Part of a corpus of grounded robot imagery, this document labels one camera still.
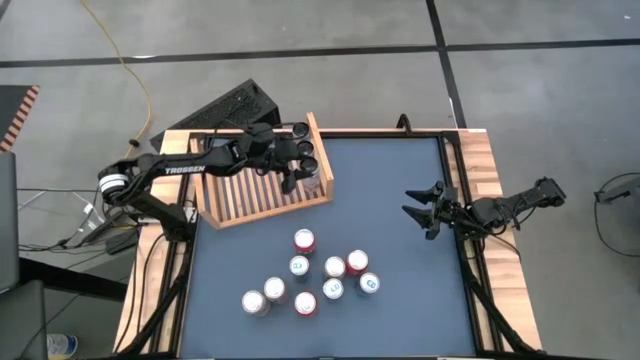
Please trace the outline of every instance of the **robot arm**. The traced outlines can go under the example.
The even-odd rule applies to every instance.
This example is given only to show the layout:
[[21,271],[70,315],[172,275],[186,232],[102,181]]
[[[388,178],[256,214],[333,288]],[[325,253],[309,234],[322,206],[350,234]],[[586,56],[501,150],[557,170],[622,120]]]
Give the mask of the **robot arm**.
[[[300,169],[291,170],[289,162],[300,161]],[[282,192],[289,194],[295,182],[313,175],[317,161],[298,151],[290,138],[276,137],[269,124],[253,124],[240,139],[221,146],[211,146],[204,153],[153,155],[116,162],[98,174],[100,192],[105,203],[124,206],[144,192],[153,179],[161,176],[207,173],[228,177],[244,168],[256,169],[259,175],[270,171],[283,173]]]

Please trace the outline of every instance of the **silver can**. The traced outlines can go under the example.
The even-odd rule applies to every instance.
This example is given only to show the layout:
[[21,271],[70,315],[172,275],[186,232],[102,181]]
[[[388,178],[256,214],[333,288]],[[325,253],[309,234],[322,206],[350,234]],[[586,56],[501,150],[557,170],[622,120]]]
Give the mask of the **silver can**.
[[265,316],[271,304],[259,291],[250,290],[242,297],[242,308],[251,316]]
[[342,286],[342,281],[340,281],[340,279],[335,279],[335,278],[331,278],[327,280],[322,286],[322,292],[330,302],[339,300],[342,297],[342,294],[344,293],[344,287]]
[[342,260],[342,258],[338,256],[332,256],[324,262],[325,279],[342,279],[344,277],[345,271],[346,267],[344,264],[344,260]]
[[307,282],[311,275],[309,271],[309,259],[302,255],[294,256],[289,262],[289,271],[291,271],[297,282]]
[[380,288],[380,279],[374,273],[364,273],[356,282],[356,292],[360,296],[375,294]]
[[287,289],[279,277],[267,279],[264,283],[264,296],[271,302],[282,304],[287,301]]
[[310,292],[301,292],[296,296],[295,304],[296,312],[303,317],[311,317],[316,313],[318,302],[316,297]]

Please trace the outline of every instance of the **wooden tray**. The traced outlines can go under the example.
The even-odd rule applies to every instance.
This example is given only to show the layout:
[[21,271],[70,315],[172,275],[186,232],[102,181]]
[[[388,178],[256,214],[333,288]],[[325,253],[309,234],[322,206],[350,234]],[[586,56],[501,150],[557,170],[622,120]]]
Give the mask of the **wooden tray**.
[[[200,216],[214,228],[224,229],[333,200],[333,173],[313,113],[307,113],[307,122],[309,141],[314,145],[314,157],[319,165],[320,187],[315,192],[306,192],[298,182],[291,194],[284,195],[280,191],[282,174],[270,172],[259,176],[253,169],[244,169],[232,177],[193,175]],[[213,130],[197,132],[212,133]],[[221,137],[225,133],[238,133],[238,130],[218,130]],[[202,151],[197,139],[191,139],[189,145],[192,153]],[[297,162],[292,162],[291,167],[296,166]]]

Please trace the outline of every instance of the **black cable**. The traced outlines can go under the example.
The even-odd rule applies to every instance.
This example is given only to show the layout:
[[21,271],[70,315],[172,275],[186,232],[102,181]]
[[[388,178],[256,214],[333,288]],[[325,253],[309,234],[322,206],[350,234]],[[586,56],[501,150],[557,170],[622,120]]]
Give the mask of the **black cable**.
[[129,332],[129,325],[131,325],[131,319],[133,318],[133,307],[136,304],[136,278],[138,274],[136,274],[136,270],[138,268],[138,248],[136,247],[135,256],[133,257],[133,291],[131,293],[131,307],[129,308],[129,316],[127,317],[127,324],[124,326],[124,330],[122,331],[122,335],[120,336],[120,340],[117,342],[115,347],[115,352],[118,352],[120,345],[122,345],[122,341],[124,337]]
[[142,294],[140,295],[140,311],[138,311],[138,324],[137,324],[137,332],[140,332],[140,322],[142,321],[142,304],[144,304],[144,293],[145,293],[145,283],[147,281],[147,268],[149,267],[149,259],[151,259],[151,255],[153,255],[153,249],[155,249],[156,245],[162,239],[164,233],[158,235],[158,237],[153,241],[151,245],[151,249],[149,249],[149,253],[147,254],[147,258],[144,260],[144,267],[142,268]]
[[480,231],[482,231],[483,233],[485,233],[486,235],[488,235],[488,236],[492,236],[492,237],[494,237],[494,238],[498,239],[499,241],[501,241],[503,244],[507,245],[509,248],[511,248],[511,250],[512,250],[516,255],[518,255],[518,259],[519,259],[520,261],[522,261],[522,256],[520,255],[520,251],[519,251],[515,246],[513,246],[513,244],[511,244],[511,243],[510,243],[510,242],[508,242],[507,240],[505,240],[505,239],[501,238],[500,236],[498,236],[498,234],[494,234],[494,233],[492,233],[491,231],[489,231],[489,230],[487,230],[487,229],[483,228],[483,227],[482,227],[480,224],[478,224],[478,223],[477,223],[477,222],[476,222],[476,221],[471,217],[471,215],[469,215],[466,211],[463,211],[462,213],[467,217],[467,219],[469,219],[469,220],[471,221],[471,223],[472,223],[472,225],[473,225],[473,227],[474,227],[475,229],[480,230]]
[[[600,187],[600,190],[598,190],[598,193],[603,192],[604,189],[607,187],[607,185],[609,185],[610,183],[612,183],[613,181],[620,179],[622,177],[625,176],[631,176],[631,175],[640,175],[639,172],[628,172],[628,173],[624,173],[624,174],[620,174],[620,175],[616,175],[614,177],[612,177],[611,179],[607,180],[604,185],[602,185],[602,187]],[[621,255],[621,256],[626,256],[626,257],[640,257],[640,254],[629,254],[629,253],[625,253],[622,252],[620,250],[615,249],[613,246],[609,245],[605,240],[604,237],[602,236],[602,232],[600,231],[600,224],[598,223],[598,199],[596,198],[593,202],[593,219],[596,225],[596,233],[598,234],[598,239],[600,239],[600,242],[604,244],[604,246],[606,246],[607,248],[609,248],[609,250],[613,251],[614,253]]]

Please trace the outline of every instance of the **wooden slat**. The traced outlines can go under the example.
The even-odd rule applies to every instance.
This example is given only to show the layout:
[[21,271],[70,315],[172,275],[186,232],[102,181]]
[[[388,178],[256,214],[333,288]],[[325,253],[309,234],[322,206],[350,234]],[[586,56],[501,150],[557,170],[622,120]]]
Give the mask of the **wooden slat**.
[[233,196],[233,191],[231,190],[231,178],[222,178],[222,182],[224,182],[224,187],[226,192],[224,193],[225,198],[224,201],[221,199],[221,203],[226,202],[229,207],[229,219],[235,219],[237,217],[236,211],[238,210],[235,203],[235,197]]
[[282,192],[280,192],[280,181],[278,181],[278,178],[276,174],[273,173],[273,171],[265,175],[265,177],[269,178],[269,181],[271,182],[271,186],[273,186],[273,190],[270,190],[269,193],[273,193],[273,200],[274,200],[275,207],[281,207]]
[[222,219],[222,221],[227,221],[230,218],[229,212],[231,211],[227,211],[227,207],[224,202],[224,199],[226,199],[227,196],[225,192],[224,178],[214,179],[214,182],[216,184],[216,190],[218,190],[217,194],[219,196],[218,204],[220,204],[220,218]]
[[251,194],[249,194],[249,188],[247,188],[247,182],[244,179],[244,173],[247,171],[248,169],[244,169],[243,171],[241,171],[238,175],[236,175],[235,177],[238,178],[238,180],[240,181],[240,188],[242,190],[242,200],[244,201],[244,214],[245,215],[250,215],[251,212]]
[[254,213],[260,212],[260,207],[258,206],[258,193],[260,193],[260,197],[262,197],[262,186],[259,186],[260,190],[256,191],[256,184],[254,176],[254,171],[251,169],[245,170],[245,175],[247,177],[247,182],[249,183],[249,191],[251,192],[251,203],[253,204]]
[[238,184],[238,175],[232,176],[231,182],[233,184],[233,196],[235,196],[235,199],[236,199],[236,208],[238,209],[238,217],[243,217],[247,215],[247,213],[244,212],[244,206],[242,205],[242,195],[240,195],[242,191],[240,191],[240,186]]
[[216,220],[221,219],[220,209],[218,207],[218,192],[216,191],[216,187],[214,183],[216,182],[216,177],[210,174],[206,174],[204,176],[204,181],[207,186],[207,195],[209,195],[209,208],[211,209],[211,215]]

